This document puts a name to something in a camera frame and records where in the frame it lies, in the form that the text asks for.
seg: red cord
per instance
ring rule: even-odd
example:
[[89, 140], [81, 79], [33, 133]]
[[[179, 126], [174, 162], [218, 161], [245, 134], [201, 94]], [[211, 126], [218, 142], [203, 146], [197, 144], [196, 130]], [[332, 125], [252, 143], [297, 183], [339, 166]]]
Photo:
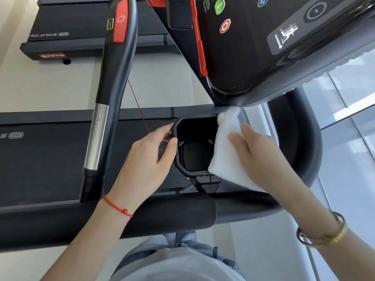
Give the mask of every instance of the red cord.
[[139, 107], [139, 104], [138, 104], [137, 98], [135, 97], [135, 94], [134, 94], [134, 91], [133, 91], [132, 85], [130, 84], [129, 79], [128, 79], [128, 83], [129, 83], [130, 89], [132, 90], [133, 96], [134, 96], [134, 98], [135, 98], [135, 102], [137, 103], [137, 106], [138, 106], [139, 112], [141, 113], [141, 116], [142, 116], [142, 119], [143, 119], [144, 125], [146, 126], [147, 132], [150, 134], [151, 132], [148, 130], [148, 127], [147, 127], [147, 124], [146, 124], [146, 120], [145, 120], [144, 117], [143, 117], [143, 113], [142, 113], [142, 111], [141, 111], [141, 108]]
[[120, 211], [122, 214], [125, 214], [128, 217], [133, 217], [132, 214], [128, 213], [128, 209], [121, 209], [120, 207], [117, 207], [115, 204], [109, 201], [109, 199], [106, 197], [106, 195], [103, 195], [103, 199], [105, 202], [107, 202], [109, 205], [111, 205], [113, 208], [115, 208], [117, 211]]

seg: left hand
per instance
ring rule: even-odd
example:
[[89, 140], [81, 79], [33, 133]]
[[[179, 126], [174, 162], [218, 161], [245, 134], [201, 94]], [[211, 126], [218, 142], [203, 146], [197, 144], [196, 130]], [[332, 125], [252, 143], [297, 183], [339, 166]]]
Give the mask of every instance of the left hand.
[[[177, 151], [177, 138], [169, 132], [173, 123], [160, 127], [133, 143], [120, 173], [108, 193], [108, 199], [118, 207], [135, 210], [151, 196], [165, 180]], [[165, 151], [160, 160], [161, 146]]]

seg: bangle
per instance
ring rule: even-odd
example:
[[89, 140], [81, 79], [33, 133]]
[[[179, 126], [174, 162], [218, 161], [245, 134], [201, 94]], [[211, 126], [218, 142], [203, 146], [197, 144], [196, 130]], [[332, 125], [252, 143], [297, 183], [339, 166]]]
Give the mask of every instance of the bangle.
[[310, 241], [313, 240], [313, 239], [316, 239], [316, 238], [312, 238], [312, 237], [309, 237], [307, 235], [305, 235], [301, 228], [298, 228], [297, 229], [297, 238], [298, 240], [305, 246], [307, 247], [310, 247], [310, 248], [315, 248], [315, 249], [319, 249], [319, 248], [322, 248], [324, 246], [329, 246], [329, 245], [333, 245], [333, 244], [337, 244], [339, 241], [342, 240], [342, 238], [346, 235], [346, 233], [348, 232], [348, 226], [346, 224], [346, 221], [345, 221], [345, 218], [337, 213], [337, 212], [331, 212], [336, 221], [337, 222], [340, 222], [342, 224], [341, 226], [341, 229], [339, 231], [339, 233], [335, 236], [329, 236], [329, 235], [326, 235], [322, 238], [322, 240], [324, 240], [324, 242], [320, 243], [320, 244], [309, 244], [307, 242], [305, 242], [303, 239], [304, 238], [307, 238], [309, 239]]
[[133, 217], [132, 214], [128, 213], [128, 209], [121, 209], [120, 207], [117, 207], [115, 204], [109, 201], [109, 199], [106, 197], [106, 195], [103, 195], [103, 199], [105, 202], [107, 202], [109, 205], [111, 205], [113, 208], [115, 208], [117, 211], [121, 212], [122, 214], [128, 216], [128, 217]]

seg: black handlebar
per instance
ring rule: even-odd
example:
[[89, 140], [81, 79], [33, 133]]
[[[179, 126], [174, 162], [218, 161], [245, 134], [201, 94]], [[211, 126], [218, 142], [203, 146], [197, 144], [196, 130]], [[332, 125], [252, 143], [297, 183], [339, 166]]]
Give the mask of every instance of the black handlebar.
[[80, 202], [99, 200], [111, 158], [122, 96], [138, 35], [136, 0], [110, 0], [99, 87], [91, 123]]

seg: jeans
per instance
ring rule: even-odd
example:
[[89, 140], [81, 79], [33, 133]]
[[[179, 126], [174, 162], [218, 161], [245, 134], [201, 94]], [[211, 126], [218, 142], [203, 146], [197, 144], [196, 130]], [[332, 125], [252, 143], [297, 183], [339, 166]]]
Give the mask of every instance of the jeans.
[[221, 255], [218, 255], [217, 247], [212, 247], [197, 242], [195, 231], [188, 233], [172, 233], [166, 235], [157, 235], [149, 238], [148, 240], [141, 243], [139, 246], [135, 247], [133, 250], [129, 251], [129, 253], [125, 255], [125, 257], [120, 261], [119, 265], [117, 266], [113, 274], [115, 274], [119, 269], [123, 268], [124, 266], [134, 261], [146, 258], [152, 255], [153, 253], [157, 252], [158, 250], [162, 250], [164, 248], [178, 247], [190, 248], [208, 257], [217, 259], [218, 261], [221, 261], [225, 265], [229, 266], [231, 269], [235, 270], [245, 279], [245, 276], [242, 274], [236, 262], [227, 259]]

